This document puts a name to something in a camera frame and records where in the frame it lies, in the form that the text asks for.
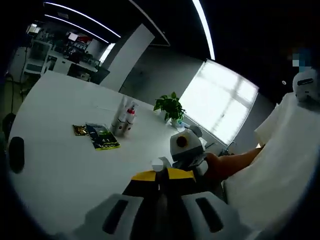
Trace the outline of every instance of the white table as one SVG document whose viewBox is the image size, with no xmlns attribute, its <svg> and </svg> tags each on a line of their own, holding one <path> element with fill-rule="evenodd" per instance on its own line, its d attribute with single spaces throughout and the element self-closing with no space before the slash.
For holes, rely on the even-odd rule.
<svg viewBox="0 0 320 240">
<path fill-rule="evenodd" d="M 89 136 L 75 136 L 72 124 L 110 125 L 122 94 L 47 71 L 27 95 L 10 139 L 24 139 L 25 165 L 10 179 L 32 217 L 49 234 L 71 232 L 86 213 L 113 193 L 122 193 L 132 176 L 170 155 L 177 131 L 138 101 L 136 122 L 121 148 L 97 151 Z"/>
<path fill-rule="evenodd" d="M 61 74 L 68 74 L 69 68 L 71 66 L 71 64 L 75 64 L 77 66 L 80 66 L 82 68 L 88 69 L 94 73 L 96 73 L 98 70 L 94 67 L 91 66 L 90 64 L 80 61 L 79 63 L 75 63 L 73 61 L 70 61 L 66 58 L 64 58 L 63 54 L 53 51 L 51 50 L 49 52 L 49 56 L 52 56 L 54 58 L 57 58 L 55 65 L 53 67 L 53 71 L 57 72 L 57 73 L 61 73 Z"/>
</svg>

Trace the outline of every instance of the yellow panel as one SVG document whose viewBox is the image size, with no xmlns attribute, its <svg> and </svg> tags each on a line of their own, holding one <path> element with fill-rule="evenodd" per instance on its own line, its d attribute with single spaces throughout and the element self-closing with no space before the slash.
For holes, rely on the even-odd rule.
<svg viewBox="0 0 320 240">
<path fill-rule="evenodd" d="M 169 179 L 195 179 L 192 171 L 183 171 L 177 168 L 168 168 Z"/>
<path fill-rule="evenodd" d="M 131 180 L 154 182 L 156 180 L 156 172 L 155 171 L 139 172 L 138 174 L 133 176 Z"/>
</svg>

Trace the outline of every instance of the white shirt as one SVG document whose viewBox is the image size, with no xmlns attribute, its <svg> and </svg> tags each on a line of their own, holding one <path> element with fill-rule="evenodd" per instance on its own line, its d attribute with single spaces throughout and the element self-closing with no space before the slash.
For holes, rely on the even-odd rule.
<svg viewBox="0 0 320 240">
<path fill-rule="evenodd" d="M 261 230 L 289 216 L 314 173 L 320 110 L 299 106 L 295 94 L 288 93 L 255 132 L 264 149 L 225 186 L 242 222 Z"/>
</svg>

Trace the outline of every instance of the potted plant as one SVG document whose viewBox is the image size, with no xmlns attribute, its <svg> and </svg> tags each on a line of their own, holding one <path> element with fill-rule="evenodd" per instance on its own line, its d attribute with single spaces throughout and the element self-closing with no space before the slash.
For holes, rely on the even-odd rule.
<svg viewBox="0 0 320 240">
<path fill-rule="evenodd" d="M 186 112 L 186 110 L 182 108 L 175 92 L 171 93 L 171 95 L 162 95 L 157 99 L 153 110 L 156 111 L 158 109 L 165 113 L 164 121 L 172 119 L 172 124 L 181 122 Z"/>
</svg>

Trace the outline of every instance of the chair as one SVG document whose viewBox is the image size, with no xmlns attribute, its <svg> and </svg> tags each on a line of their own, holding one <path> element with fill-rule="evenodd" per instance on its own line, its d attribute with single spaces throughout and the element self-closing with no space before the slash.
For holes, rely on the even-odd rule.
<svg viewBox="0 0 320 240">
<path fill-rule="evenodd" d="M 100 69 L 97 72 L 91 75 L 90 82 L 99 85 L 103 81 L 103 79 L 105 79 L 105 77 L 108 76 L 109 73 L 110 73 L 109 70 L 103 67 L 100 67 Z"/>
<path fill-rule="evenodd" d="M 37 74 L 42 76 L 48 69 L 47 60 L 52 44 L 33 40 L 30 55 L 25 63 L 23 73 Z"/>
</svg>

